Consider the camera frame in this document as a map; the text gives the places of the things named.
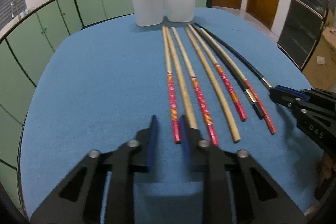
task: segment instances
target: blue table surface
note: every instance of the blue table surface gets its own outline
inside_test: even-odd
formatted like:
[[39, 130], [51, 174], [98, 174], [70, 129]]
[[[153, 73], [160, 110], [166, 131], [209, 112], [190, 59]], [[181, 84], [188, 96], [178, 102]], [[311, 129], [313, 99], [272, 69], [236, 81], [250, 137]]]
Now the blue table surface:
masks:
[[[294, 64], [266, 36], [226, 11], [196, 8], [194, 21], [221, 37], [272, 85], [309, 89]], [[248, 119], [241, 122], [215, 72], [235, 117], [241, 141], [234, 144], [221, 106], [183, 27], [177, 27], [218, 134], [220, 148], [248, 150], [301, 210], [314, 199], [316, 163], [322, 150], [296, 128], [291, 112], [271, 102], [261, 82], [232, 54], [274, 121], [271, 135], [231, 74], [227, 73]], [[178, 50], [199, 129], [209, 139], [192, 84]], [[174, 74], [179, 115], [184, 113]], [[115, 150], [158, 117], [156, 166], [136, 174], [136, 223], [201, 223], [202, 177], [188, 172], [182, 149], [172, 138], [161, 25], [138, 27], [134, 15], [120, 17], [71, 35], [46, 67], [31, 101], [21, 148], [21, 183], [28, 216], [91, 149]]]

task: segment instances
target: cardboard box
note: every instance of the cardboard box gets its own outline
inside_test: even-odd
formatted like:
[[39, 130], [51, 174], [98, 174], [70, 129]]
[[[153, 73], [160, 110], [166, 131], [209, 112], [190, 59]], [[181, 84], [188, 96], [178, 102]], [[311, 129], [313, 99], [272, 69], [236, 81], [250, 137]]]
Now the cardboard box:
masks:
[[336, 84], [336, 32], [332, 34], [330, 30], [325, 28], [302, 72], [313, 87], [324, 90]]

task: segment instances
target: table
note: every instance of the table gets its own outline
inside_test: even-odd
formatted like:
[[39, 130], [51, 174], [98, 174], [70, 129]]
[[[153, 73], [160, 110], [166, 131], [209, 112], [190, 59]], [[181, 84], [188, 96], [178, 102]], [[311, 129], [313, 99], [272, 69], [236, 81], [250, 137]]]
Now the table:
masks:
[[[194, 21], [235, 48], [272, 85], [310, 88], [276, 45], [241, 18], [224, 10], [196, 8]], [[185, 23], [164, 24], [177, 27], [205, 95], [220, 148], [248, 150], [300, 209], [306, 210], [313, 200], [316, 163], [322, 150], [296, 128], [290, 111], [272, 103], [261, 82], [229, 54], [259, 94], [277, 129], [274, 136], [269, 133], [227, 73], [248, 115], [245, 122], [240, 121], [220, 82], [241, 134], [241, 141], [234, 144], [211, 83], [182, 29]], [[209, 139], [178, 53], [199, 129]], [[175, 75], [174, 79], [181, 115], [184, 111]], [[161, 25], [138, 27], [134, 15], [71, 35], [46, 67], [31, 101], [22, 139], [21, 183], [28, 216], [89, 150], [115, 150], [148, 127], [153, 114], [160, 126], [156, 167], [151, 174], [135, 176], [136, 223], [201, 223], [202, 177], [188, 172], [181, 146], [173, 143]]]

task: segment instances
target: white label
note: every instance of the white label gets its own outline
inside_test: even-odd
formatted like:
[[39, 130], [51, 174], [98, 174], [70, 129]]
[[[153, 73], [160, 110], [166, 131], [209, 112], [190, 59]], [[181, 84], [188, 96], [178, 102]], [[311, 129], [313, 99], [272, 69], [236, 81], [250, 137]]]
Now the white label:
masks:
[[321, 64], [321, 65], [324, 65], [326, 63], [324, 56], [318, 56], [317, 57], [317, 63]]

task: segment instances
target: metal screw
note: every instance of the metal screw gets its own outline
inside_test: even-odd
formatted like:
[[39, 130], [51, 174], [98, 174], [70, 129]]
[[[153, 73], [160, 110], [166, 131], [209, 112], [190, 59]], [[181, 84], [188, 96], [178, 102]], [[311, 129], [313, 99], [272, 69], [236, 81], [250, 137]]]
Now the metal screw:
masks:
[[239, 150], [237, 155], [239, 158], [247, 158], [250, 154], [245, 150]]
[[88, 153], [88, 156], [90, 157], [90, 158], [98, 158], [99, 157], [99, 155], [100, 155], [100, 151], [98, 151], [98, 150], [91, 150], [89, 153]]
[[140, 143], [137, 140], [130, 140], [127, 145], [129, 147], [138, 147], [140, 145]]
[[200, 140], [200, 141], [198, 142], [198, 145], [199, 145], [200, 147], [209, 147], [209, 146], [210, 146], [210, 142], [207, 141], [207, 140]]

